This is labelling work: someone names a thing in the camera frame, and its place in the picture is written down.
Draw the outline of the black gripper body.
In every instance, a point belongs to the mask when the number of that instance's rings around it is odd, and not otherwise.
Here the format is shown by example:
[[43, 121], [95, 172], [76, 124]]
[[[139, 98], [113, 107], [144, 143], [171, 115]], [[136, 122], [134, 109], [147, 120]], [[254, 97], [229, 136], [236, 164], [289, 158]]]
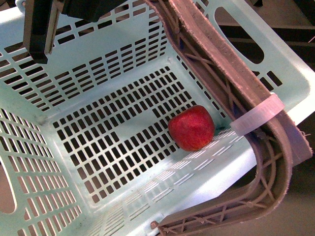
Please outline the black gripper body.
[[64, 0], [61, 13], [69, 17], [97, 22], [99, 18], [126, 0]]

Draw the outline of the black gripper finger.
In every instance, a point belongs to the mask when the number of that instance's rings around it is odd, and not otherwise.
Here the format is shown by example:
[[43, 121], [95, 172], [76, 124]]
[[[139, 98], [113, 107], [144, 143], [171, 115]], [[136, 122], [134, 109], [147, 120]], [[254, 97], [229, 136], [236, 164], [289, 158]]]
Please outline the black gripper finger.
[[25, 3], [23, 44], [35, 63], [46, 64], [52, 53], [63, 0], [28, 0]]

